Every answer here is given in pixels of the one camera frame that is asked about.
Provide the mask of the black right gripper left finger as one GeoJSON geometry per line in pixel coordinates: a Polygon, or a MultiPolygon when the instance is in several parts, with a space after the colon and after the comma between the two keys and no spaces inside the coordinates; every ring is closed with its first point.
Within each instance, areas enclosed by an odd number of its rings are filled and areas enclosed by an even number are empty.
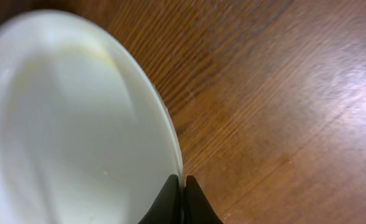
{"type": "Polygon", "coordinates": [[[180,222],[181,189],[179,178],[175,174],[171,174],[139,224],[179,224],[180,222]]]}

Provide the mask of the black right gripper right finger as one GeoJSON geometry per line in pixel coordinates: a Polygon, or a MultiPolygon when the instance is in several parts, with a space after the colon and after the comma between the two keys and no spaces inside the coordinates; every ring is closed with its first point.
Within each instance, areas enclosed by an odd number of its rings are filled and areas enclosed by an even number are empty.
{"type": "Polygon", "coordinates": [[[184,187],[184,223],[223,224],[192,175],[187,176],[184,187]]]}

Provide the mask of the white plate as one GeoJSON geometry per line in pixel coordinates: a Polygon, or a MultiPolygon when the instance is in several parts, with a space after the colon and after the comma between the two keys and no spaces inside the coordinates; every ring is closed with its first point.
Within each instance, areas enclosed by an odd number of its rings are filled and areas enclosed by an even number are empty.
{"type": "Polygon", "coordinates": [[[107,31],[54,10],[0,26],[0,223],[138,223],[182,175],[161,97],[107,31]]]}

